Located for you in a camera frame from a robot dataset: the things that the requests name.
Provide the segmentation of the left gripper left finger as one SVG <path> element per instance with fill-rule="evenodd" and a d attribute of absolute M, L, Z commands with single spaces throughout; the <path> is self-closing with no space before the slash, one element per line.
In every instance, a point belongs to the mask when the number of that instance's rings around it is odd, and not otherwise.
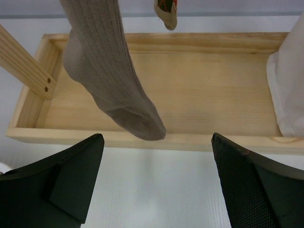
<path fill-rule="evenodd" d="M 0 176 L 2 228 L 79 228 L 85 223 L 104 138 L 85 140 Z"/>

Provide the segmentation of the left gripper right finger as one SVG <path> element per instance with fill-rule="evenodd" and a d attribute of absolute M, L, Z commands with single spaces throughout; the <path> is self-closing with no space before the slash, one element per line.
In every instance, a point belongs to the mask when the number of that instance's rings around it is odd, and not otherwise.
<path fill-rule="evenodd" d="M 214 133 L 211 139 L 233 228 L 302 228 L 304 172 Z"/>

